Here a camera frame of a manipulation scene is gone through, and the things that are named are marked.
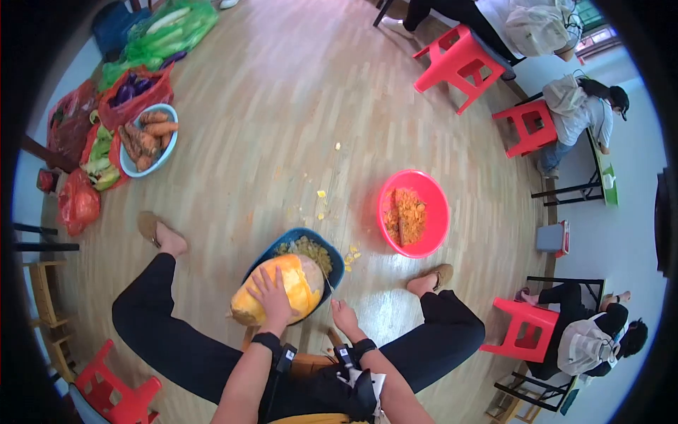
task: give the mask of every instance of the red plastic stool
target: red plastic stool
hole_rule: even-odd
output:
[[[517,155],[525,156],[540,147],[558,139],[555,132],[555,126],[551,119],[549,107],[545,100],[537,100],[530,103],[521,104],[507,109],[503,112],[492,114],[492,119],[508,118],[513,121],[518,129],[520,141],[506,152],[506,157]],[[537,128],[536,120],[541,118],[544,123],[543,128]]]
[[[543,362],[559,314],[548,309],[530,306],[529,303],[508,301],[498,297],[494,298],[492,304],[510,313],[511,323],[508,325],[508,332],[501,346],[482,345],[480,350],[524,361]],[[527,322],[527,330],[523,338],[518,339],[518,332],[524,322]],[[539,340],[535,341],[534,333],[537,328],[542,329],[542,334]]]
[[[151,377],[139,388],[130,389],[104,365],[104,358],[111,347],[113,341],[109,339],[75,380],[75,387],[85,401],[112,424],[152,423],[160,414],[158,412],[149,414],[148,404],[163,385],[156,377]],[[97,374],[103,377],[103,381],[97,380]],[[87,383],[92,384],[89,393],[85,392]],[[110,400],[113,389],[122,395],[120,402],[115,405]]]
[[[459,40],[453,42],[452,40],[457,36]],[[414,88],[423,93],[440,81],[447,81],[462,90],[468,99],[459,108],[457,115],[461,115],[506,70],[487,54],[473,38],[471,30],[463,24],[455,26],[412,57],[417,59],[427,52],[431,53],[431,65],[414,83]],[[480,75],[483,66],[487,66],[492,71],[485,80]],[[465,79],[470,76],[473,76],[475,85]]]

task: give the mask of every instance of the woman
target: woman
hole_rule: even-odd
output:
[[[624,89],[617,85],[607,87],[594,79],[587,78],[580,79],[578,85],[588,97],[572,116],[566,117],[559,113],[551,113],[558,140],[541,149],[541,158],[537,163],[537,168],[545,178],[558,179],[558,164],[565,154],[572,150],[579,135],[588,127],[593,127],[593,134],[600,152],[609,155],[612,113],[621,115],[626,121],[629,97]]]
[[[169,380],[218,404],[212,423],[348,422],[346,411],[304,381],[283,375],[274,395],[273,354],[262,343],[253,341],[241,352],[173,318],[174,267],[186,241],[148,212],[140,214],[139,224],[160,251],[113,303],[115,329],[132,350]],[[270,333],[266,336],[279,343],[293,311],[279,269],[275,284],[266,271],[262,277],[255,280],[261,293],[250,292],[266,312],[258,334]],[[414,394],[465,361],[485,337],[483,323],[451,290],[435,294],[451,278],[452,266],[445,264],[410,281],[407,290],[420,298],[424,324],[379,349],[358,326],[353,309],[332,300],[334,323],[353,344],[360,366],[386,375],[380,401],[393,424],[433,423]]]
[[[596,312],[586,309],[582,304],[582,291],[579,284],[561,284],[554,288],[542,290],[539,295],[534,296],[531,296],[529,293],[530,291],[524,288],[519,293],[519,298],[532,306],[549,303],[560,304],[560,315],[558,315],[558,321],[555,324],[551,341],[546,349],[544,362],[527,362],[527,367],[532,375],[540,380],[548,380],[560,372],[557,365],[558,346],[560,345],[560,339],[563,336],[565,327],[575,321],[587,320],[596,315]],[[600,306],[600,311],[605,312],[605,314],[594,320],[598,328],[613,340],[620,338],[620,349],[616,355],[618,360],[628,358],[640,352],[647,341],[647,326],[643,323],[642,319],[631,322],[628,325],[628,329],[625,329],[629,311],[621,303],[629,302],[630,300],[631,292],[608,297]],[[614,364],[602,362],[594,369],[586,371],[585,374],[592,377],[602,377],[610,372],[612,366]]]
[[[568,9],[574,10],[572,0],[565,0],[563,3]],[[553,5],[553,0],[523,0],[521,4],[528,7]],[[382,23],[386,28],[412,39],[414,30],[428,16],[431,9],[473,29],[480,38],[512,65],[517,64],[518,59],[525,57],[506,33],[506,19],[511,12],[511,0],[410,0],[404,20],[385,16]],[[571,32],[570,42],[553,52],[566,62],[574,55],[574,46],[579,39],[578,31]]]

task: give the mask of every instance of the jeans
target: jeans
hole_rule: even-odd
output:
[[[148,365],[184,389],[218,404],[228,376],[243,353],[172,317],[175,265],[172,255],[158,254],[113,303],[113,325]],[[424,323],[380,348],[415,393],[459,366],[485,338],[483,322],[451,290],[438,295],[426,293],[420,302]],[[273,377],[269,375],[260,408],[271,401]],[[280,378],[268,420],[333,412],[345,411],[333,410],[313,397],[303,380]]]
[[[485,16],[480,13],[473,0],[410,0],[407,6],[407,16],[403,20],[405,29],[414,31],[426,19],[431,9],[473,29],[484,42],[510,63],[518,61]]]
[[[559,141],[552,142],[542,147],[541,149],[541,158],[542,169],[544,172],[551,171],[553,168],[558,166],[565,154],[572,150],[572,146],[568,146]]]

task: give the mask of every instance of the light blue bowl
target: light blue bowl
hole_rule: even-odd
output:
[[[179,118],[176,116],[176,111],[174,110],[173,107],[171,107],[168,104],[165,103],[158,103],[154,104],[153,106],[149,106],[143,110],[143,112],[165,112],[169,115],[169,122],[179,122]],[[134,125],[137,128],[141,128],[141,124],[139,123],[139,117],[137,117],[134,120]],[[151,172],[155,171],[156,169],[160,168],[163,163],[167,161],[167,159],[170,158],[170,155],[172,154],[172,151],[174,150],[174,145],[176,144],[176,134],[177,131],[172,133],[172,139],[170,140],[167,148],[163,152],[163,154],[158,158],[157,161],[151,167],[143,172],[137,172],[136,170],[136,165],[134,162],[129,158],[129,155],[127,154],[127,149],[125,149],[124,146],[120,148],[120,166],[123,168],[123,172],[125,172],[127,175],[131,176],[132,178],[140,178],[142,176],[148,175]]]

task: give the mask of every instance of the backpack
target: backpack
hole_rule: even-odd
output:
[[[545,56],[567,45],[571,34],[565,22],[572,13],[562,0],[532,7],[519,3],[511,1],[512,11],[506,19],[506,33],[519,52],[527,57]]]
[[[573,117],[588,97],[572,74],[546,84],[542,93],[549,109],[565,117]]]
[[[558,368],[569,375],[584,374],[607,361],[617,361],[619,343],[601,331],[595,320],[599,313],[587,320],[580,320],[565,327],[558,346]]]

